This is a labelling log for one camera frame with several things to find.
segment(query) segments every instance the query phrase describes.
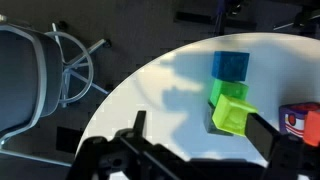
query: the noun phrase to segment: dark floor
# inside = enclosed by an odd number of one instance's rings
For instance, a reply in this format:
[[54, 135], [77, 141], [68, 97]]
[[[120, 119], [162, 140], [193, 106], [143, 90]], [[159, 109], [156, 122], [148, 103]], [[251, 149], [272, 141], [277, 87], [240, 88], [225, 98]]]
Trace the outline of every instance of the dark floor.
[[[273, 24], [292, 18], [300, 10], [266, 0], [252, 1], [240, 18], [257, 22], [257, 32], [272, 32]], [[215, 3], [211, 0], [0, 0], [0, 4], [0, 14], [24, 19], [42, 32], [50, 31], [51, 22], [64, 20], [70, 26], [67, 32], [87, 46], [101, 38], [111, 39], [111, 49], [99, 49], [93, 56], [95, 82], [104, 87], [117, 86], [139, 67], [168, 51], [212, 37], [213, 26], [174, 23], [173, 18], [177, 9], [214, 14]], [[241, 32], [246, 31], [226, 30], [226, 34]], [[296, 32], [290, 28], [282, 30], [282, 33]], [[58, 108], [36, 127], [13, 137], [5, 148], [72, 162], [72, 153], [56, 150], [57, 127], [83, 130], [104, 98], [96, 90], [90, 90], [79, 103]]]

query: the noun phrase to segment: red object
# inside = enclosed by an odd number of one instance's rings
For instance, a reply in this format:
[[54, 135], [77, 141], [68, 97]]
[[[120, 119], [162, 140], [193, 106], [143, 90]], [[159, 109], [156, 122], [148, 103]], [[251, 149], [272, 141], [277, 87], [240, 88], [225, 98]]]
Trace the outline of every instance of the red object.
[[320, 113], [309, 111], [304, 125], [303, 140], [305, 143], [318, 147], [320, 144]]

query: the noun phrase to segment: round table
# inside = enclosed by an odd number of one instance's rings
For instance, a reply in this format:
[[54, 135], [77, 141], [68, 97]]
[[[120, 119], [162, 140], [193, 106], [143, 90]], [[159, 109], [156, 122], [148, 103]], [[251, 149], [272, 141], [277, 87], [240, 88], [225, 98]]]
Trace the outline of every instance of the round table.
[[92, 136], [111, 140], [119, 129], [133, 127], [137, 111], [146, 110], [146, 139], [184, 160], [236, 158], [265, 165], [247, 138], [204, 128], [215, 51], [250, 53], [247, 101], [276, 128], [280, 105], [319, 101], [318, 40], [274, 33], [216, 37], [166, 53], [129, 76], [100, 105], [80, 144]]

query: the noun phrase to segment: block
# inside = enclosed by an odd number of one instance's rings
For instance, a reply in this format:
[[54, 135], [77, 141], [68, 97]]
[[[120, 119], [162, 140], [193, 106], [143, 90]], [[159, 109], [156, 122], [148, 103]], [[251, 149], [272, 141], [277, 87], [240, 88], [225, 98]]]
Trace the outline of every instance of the block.
[[249, 53], [216, 51], [212, 76], [223, 81], [245, 81]]
[[217, 106], [221, 94], [245, 100], [249, 87], [239, 82], [226, 82], [216, 79], [213, 84], [210, 101]]
[[320, 113], [309, 111], [305, 119], [303, 140], [305, 143], [318, 147], [320, 145]]
[[215, 109], [215, 107], [210, 102], [208, 102], [207, 115], [204, 119], [204, 127], [205, 127], [207, 133], [208, 134], [215, 134], [215, 135], [222, 135], [222, 136], [233, 136], [233, 134], [228, 133], [226, 131], [221, 131], [220, 129], [218, 129], [216, 127], [216, 125], [212, 121], [212, 115], [213, 115], [214, 109]]
[[320, 104], [306, 102], [279, 107], [279, 130], [281, 134], [294, 134], [303, 137], [305, 119], [309, 111], [319, 111]]
[[255, 107], [243, 100], [221, 95], [212, 120], [220, 130], [245, 136], [247, 115], [256, 112]]

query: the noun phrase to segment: green cube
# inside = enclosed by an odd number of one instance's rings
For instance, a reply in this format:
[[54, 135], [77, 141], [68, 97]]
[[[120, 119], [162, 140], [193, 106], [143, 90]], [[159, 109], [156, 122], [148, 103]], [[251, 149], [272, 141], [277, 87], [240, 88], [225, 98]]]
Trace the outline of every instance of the green cube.
[[258, 110], [245, 101], [221, 95], [212, 120], [220, 130], [245, 136], [247, 115], [256, 112]]
[[217, 106], [221, 94], [245, 100], [248, 92], [248, 86], [239, 82], [227, 82], [216, 79], [210, 96], [210, 101]]

